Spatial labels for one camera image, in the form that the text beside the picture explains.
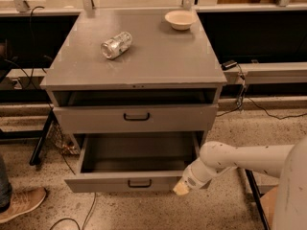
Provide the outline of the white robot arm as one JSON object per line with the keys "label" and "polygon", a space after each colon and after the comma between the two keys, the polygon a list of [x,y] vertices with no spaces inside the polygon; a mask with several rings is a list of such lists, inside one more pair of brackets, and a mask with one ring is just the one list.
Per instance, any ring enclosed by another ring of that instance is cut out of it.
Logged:
{"label": "white robot arm", "polygon": [[183,171],[174,192],[186,195],[235,168],[279,179],[272,230],[306,230],[307,138],[294,145],[256,147],[207,142],[202,145],[199,157]]}

